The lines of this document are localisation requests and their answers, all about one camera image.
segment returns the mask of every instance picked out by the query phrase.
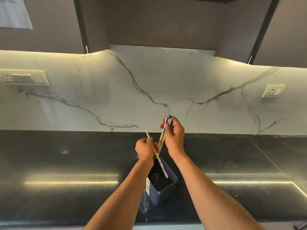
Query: kitchen counter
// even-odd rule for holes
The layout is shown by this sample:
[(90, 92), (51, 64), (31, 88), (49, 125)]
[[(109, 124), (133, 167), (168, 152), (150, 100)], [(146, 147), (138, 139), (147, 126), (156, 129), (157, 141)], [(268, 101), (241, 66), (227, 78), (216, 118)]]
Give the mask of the kitchen counter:
[[(84, 226), (137, 162), (144, 137), (0, 130), (0, 226)], [(307, 218), (307, 136), (186, 134), (185, 150), (257, 221)], [(144, 192), (136, 224), (200, 223), (165, 146), (161, 157), (178, 177), (175, 195), (154, 206)]]

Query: white marble wall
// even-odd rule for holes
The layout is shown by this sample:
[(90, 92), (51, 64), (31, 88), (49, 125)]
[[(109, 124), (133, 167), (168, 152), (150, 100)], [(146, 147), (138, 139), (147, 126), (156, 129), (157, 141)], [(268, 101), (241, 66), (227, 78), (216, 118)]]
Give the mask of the white marble wall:
[[(247, 65), (213, 51), (111, 45), (88, 55), (0, 51), (1, 69), (45, 70), (50, 87), (6, 86), (0, 129), (307, 135), (307, 69)], [(261, 98), (268, 84), (282, 95)]]

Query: hand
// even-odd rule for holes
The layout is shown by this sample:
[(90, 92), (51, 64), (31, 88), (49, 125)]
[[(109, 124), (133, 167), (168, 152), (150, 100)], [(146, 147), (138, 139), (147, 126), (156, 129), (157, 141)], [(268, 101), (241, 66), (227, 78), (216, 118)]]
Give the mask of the hand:
[(151, 137), (139, 139), (136, 142), (135, 150), (138, 153), (138, 157), (140, 160), (151, 161), (153, 166), (153, 156), (154, 149), (156, 149), (157, 153), (160, 152), (160, 149), (156, 142), (153, 142)]
[(166, 130), (166, 138), (165, 144), (169, 150), (169, 155), (171, 158), (175, 156), (177, 153), (184, 152), (183, 150), (183, 138), (185, 135), (185, 129), (178, 121), (178, 119), (174, 116), (171, 116), (173, 122), (171, 125), (168, 123), (164, 124), (165, 117), (163, 122), (159, 125), (160, 128), (165, 127)]

